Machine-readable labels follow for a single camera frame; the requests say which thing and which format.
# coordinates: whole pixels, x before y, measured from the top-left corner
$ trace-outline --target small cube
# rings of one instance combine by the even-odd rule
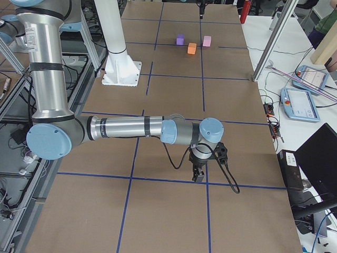
[[[211,36],[204,36],[204,42],[202,43],[202,46],[211,46]]]
[[[177,41],[176,41],[177,45],[179,46],[184,45],[184,39],[185,39],[184,34],[178,34]]]
[[[196,51],[196,43],[189,43],[187,53],[188,54],[195,54],[195,51]]]

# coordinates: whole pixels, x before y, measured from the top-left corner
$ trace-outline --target orange cube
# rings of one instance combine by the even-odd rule
[[[196,51],[196,43],[189,43],[187,53],[188,54],[195,54],[195,51]]]

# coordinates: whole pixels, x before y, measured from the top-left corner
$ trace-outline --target purple cube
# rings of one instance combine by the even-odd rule
[[[184,39],[185,39],[184,34],[178,34],[177,42],[176,42],[177,45],[183,46],[184,45]]]

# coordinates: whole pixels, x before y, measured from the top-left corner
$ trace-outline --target green sleeve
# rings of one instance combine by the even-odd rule
[[[337,20],[337,11],[333,11],[330,15],[326,16],[321,21],[319,21],[319,23],[315,27],[315,30],[323,34],[327,34],[336,20]]]

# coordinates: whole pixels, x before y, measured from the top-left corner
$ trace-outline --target pink cube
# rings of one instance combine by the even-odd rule
[[[211,46],[211,36],[204,36],[204,42],[202,43],[202,46]]]
[[[184,34],[178,34],[177,41],[176,41],[177,45],[183,46],[184,45],[184,39],[185,39]]]

